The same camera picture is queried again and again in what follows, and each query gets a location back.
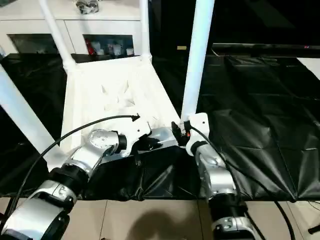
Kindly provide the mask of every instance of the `white pole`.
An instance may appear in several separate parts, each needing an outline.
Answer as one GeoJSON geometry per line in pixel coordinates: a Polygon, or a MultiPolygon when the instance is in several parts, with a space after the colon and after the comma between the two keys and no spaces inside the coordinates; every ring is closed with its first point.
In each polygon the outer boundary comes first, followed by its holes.
{"type": "MultiPolygon", "coordinates": [[[[1,64],[0,105],[39,153],[42,153],[54,142],[50,133],[28,105],[1,64]]],[[[66,160],[58,146],[55,146],[44,155],[44,159],[47,161],[49,171],[53,168],[61,167],[66,160]]]]}
{"type": "Polygon", "coordinates": [[[61,35],[61,32],[58,28],[57,22],[48,6],[47,0],[39,0],[39,4],[42,9],[42,13],[44,15],[44,18],[51,30],[51,34],[53,37],[53,40],[55,42],[56,47],[59,50],[59,53],[62,58],[63,62],[63,68],[66,72],[73,68],[76,65],[75,60],[71,57],[71,54],[68,52],[67,46],[65,44],[65,41],[61,35]]]}
{"type": "Polygon", "coordinates": [[[196,0],[182,103],[182,122],[187,121],[188,116],[195,114],[197,110],[214,4],[214,0],[196,0]]]}
{"type": "Polygon", "coordinates": [[[148,0],[140,0],[140,22],[142,31],[142,58],[150,60],[152,56],[150,53],[148,0]]]}

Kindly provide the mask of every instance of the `white plastic bracket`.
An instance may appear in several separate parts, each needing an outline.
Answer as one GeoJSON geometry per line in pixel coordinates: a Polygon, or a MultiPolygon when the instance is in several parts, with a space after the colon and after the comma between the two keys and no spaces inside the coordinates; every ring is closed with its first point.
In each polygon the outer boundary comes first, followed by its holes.
{"type": "MultiPolygon", "coordinates": [[[[206,137],[209,137],[210,128],[209,128],[208,115],[206,113],[201,112],[201,113],[190,115],[188,117],[188,120],[190,121],[190,125],[192,127],[198,129],[206,137]]],[[[205,139],[195,130],[191,129],[190,139],[185,146],[185,150],[190,156],[194,156],[194,154],[191,151],[191,147],[195,142],[198,142],[198,141],[199,142],[205,141],[205,139]]]]}

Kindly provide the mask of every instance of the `black tablecloth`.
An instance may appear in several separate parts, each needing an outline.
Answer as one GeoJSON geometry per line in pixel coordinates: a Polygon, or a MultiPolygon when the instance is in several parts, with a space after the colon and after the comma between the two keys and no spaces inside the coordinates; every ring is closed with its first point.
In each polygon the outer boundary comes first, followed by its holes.
{"type": "MultiPolygon", "coordinates": [[[[77,62],[108,59],[74,55],[77,62]]],[[[153,58],[154,68],[180,114],[186,58],[153,58]]],[[[51,135],[61,134],[66,74],[58,55],[11,54],[1,62],[51,135]]],[[[235,165],[279,201],[319,200],[320,81],[295,58],[206,58],[197,112],[206,112],[210,139],[235,165]]],[[[36,150],[1,112],[6,141],[0,149],[0,196],[16,193],[36,150]]],[[[82,199],[196,199],[200,181],[193,158],[179,147],[101,165],[82,199]]],[[[27,196],[48,174],[42,160],[27,196]]],[[[234,172],[246,200],[270,200],[234,172]]]]}

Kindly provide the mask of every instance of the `white cabinet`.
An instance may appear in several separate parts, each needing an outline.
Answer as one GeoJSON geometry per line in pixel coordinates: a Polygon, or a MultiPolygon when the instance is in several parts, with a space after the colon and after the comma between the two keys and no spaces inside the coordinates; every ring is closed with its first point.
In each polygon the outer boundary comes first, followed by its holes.
{"type": "MultiPolygon", "coordinates": [[[[67,27],[63,20],[57,20],[57,25],[70,53],[75,53],[67,27]]],[[[0,45],[5,54],[33,53],[39,45],[50,50],[55,49],[50,29],[45,20],[1,20],[0,45]]]]}
{"type": "Polygon", "coordinates": [[[99,35],[104,37],[104,44],[113,38],[123,40],[131,39],[135,55],[140,55],[141,24],[140,21],[120,20],[65,20],[65,25],[71,38],[76,54],[88,54],[85,43],[86,35],[99,35]]]}
{"type": "MultiPolygon", "coordinates": [[[[85,36],[91,43],[100,43],[105,54],[112,41],[124,52],[133,48],[136,55],[141,54],[139,0],[99,1],[99,12],[85,15],[72,0],[47,2],[70,53],[88,54],[85,36]]],[[[16,0],[0,8],[0,46],[5,54],[32,53],[37,48],[43,52],[44,46],[52,53],[54,43],[49,34],[38,0],[16,0]]]]}

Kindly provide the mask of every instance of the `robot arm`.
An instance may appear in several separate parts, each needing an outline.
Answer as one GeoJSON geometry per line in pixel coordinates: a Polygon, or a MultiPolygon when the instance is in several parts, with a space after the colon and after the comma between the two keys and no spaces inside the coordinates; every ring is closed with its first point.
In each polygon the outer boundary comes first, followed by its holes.
{"type": "MultiPolygon", "coordinates": [[[[201,179],[201,195],[205,196],[212,218],[215,240],[256,240],[253,226],[245,217],[247,207],[239,202],[236,185],[226,163],[216,150],[192,127],[209,136],[207,114],[198,113],[178,126],[175,138],[187,153],[195,157],[201,179]]],[[[6,221],[1,240],[60,240],[68,223],[68,214],[81,191],[85,189],[104,156],[127,157],[135,142],[151,132],[148,122],[139,118],[127,132],[95,129],[85,138],[67,161],[53,169],[48,179],[6,221]]]]}
{"type": "Polygon", "coordinates": [[[67,161],[53,169],[48,179],[6,221],[1,240],[59,240],[73,206],[104,156],[129,156],[133,144],[151,132],[147,121],[132,122],[128,132],[95,129],[67,161]]]}
{"type": "Polygon", "coordinates": [[[248,208],[239,202],[236,185],[226,163],[216,150],[191,127],[209,136],[206,113],[191,115],[183,127],[189,133],[186,151],[195,157],[201,179],[201,196],[210,208],[212,233],[215,240],[255,240],[254,228],[245,216],[248,208]]]}

